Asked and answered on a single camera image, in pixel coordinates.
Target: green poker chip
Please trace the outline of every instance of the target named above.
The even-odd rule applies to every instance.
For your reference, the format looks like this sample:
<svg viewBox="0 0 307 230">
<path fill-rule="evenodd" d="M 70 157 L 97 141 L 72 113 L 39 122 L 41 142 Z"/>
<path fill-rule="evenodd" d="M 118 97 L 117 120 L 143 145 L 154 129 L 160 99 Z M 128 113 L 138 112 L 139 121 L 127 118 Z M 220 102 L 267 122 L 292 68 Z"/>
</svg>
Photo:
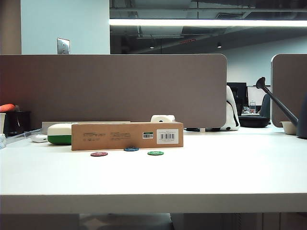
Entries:
<svg viewBox="0 0 307 230">
<path fill-rule="evenodd" d="M 163 155 L 164 153 L 161 151 L 150 151 L 147 154 L 152 155 L 152 156 L 159 156 L 159 155 Z"/>
</svg>

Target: wall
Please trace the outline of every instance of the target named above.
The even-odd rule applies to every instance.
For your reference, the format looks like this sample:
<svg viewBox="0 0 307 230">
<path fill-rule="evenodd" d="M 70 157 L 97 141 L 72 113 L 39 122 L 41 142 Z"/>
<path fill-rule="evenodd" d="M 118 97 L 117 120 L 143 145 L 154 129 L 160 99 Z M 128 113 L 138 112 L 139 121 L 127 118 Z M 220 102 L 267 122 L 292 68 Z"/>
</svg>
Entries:
<svg viewBox="0 0 307 230">
<path fill-rule="evenodd" d="M 254 85 L 260 77 L 271 84 L 271 59 L 276 54 L 307 53 L 307 36 L 222 50 L 227 57 L 227 81 Z"/>
<path fill-rule="evenodd" d="M 56 54 L 57 38 L 71 54 L 109 54 L 109 0 L 21 0 L 22 54 Z"/>
<path fill-rule="evenodd" d="M 0 0 L 0 54 L 21 54 L 20 0 Z"/>
</svg>

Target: white label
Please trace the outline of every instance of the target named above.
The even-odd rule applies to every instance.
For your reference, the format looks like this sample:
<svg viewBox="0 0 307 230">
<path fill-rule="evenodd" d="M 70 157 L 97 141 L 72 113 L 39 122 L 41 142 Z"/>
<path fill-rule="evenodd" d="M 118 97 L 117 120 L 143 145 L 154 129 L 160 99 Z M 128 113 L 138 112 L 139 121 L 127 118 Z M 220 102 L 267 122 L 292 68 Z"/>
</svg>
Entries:
<svg viewBox="0 0 307 230">
<path fill-rule="evenodd" d="M 153 138 L 154 138 L 154 133 L 153 132 L 143 133 L 143 139 L 153 139 Z"/>
<path fill-rule="evenodd" d="M 178 144 L 178 129 L 157 129 L 157 144 Z"/>
</svg>

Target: tape roll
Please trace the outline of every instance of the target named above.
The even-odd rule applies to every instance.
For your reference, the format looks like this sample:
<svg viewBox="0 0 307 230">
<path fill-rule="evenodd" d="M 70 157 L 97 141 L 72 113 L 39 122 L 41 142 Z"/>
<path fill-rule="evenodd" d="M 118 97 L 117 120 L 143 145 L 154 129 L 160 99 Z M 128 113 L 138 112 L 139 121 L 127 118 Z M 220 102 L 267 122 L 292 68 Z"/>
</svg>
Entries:
<svg viewBox="0 0 307 230">
<path fill-rule="evenodd" d="M 175 116 L 174 115 L 153 115 L 151 122 L 172 123 L 172 122 L 175 122 Z"/>
</svg>

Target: white wall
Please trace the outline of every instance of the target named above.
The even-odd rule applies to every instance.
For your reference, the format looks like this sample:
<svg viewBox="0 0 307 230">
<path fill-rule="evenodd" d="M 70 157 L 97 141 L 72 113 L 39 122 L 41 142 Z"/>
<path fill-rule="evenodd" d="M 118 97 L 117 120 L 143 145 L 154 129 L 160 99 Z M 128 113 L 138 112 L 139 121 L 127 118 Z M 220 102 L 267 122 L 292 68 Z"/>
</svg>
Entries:
<svg viewBox="0 0 307 230">
<path fill-rule="evenodd" d="M 276 54 L 307 53 L 307 36 L 221 50 L 227 57 L 227 81 L 255 85 L 260 77 L 271 84 L 271 59 Z"/>
<path fill-rule="evenodd" d="M 56 54 L 57 38 L 71 54 L 109 54 L 109 0 L 21 0 L 22 54 Z"/>
</svg>

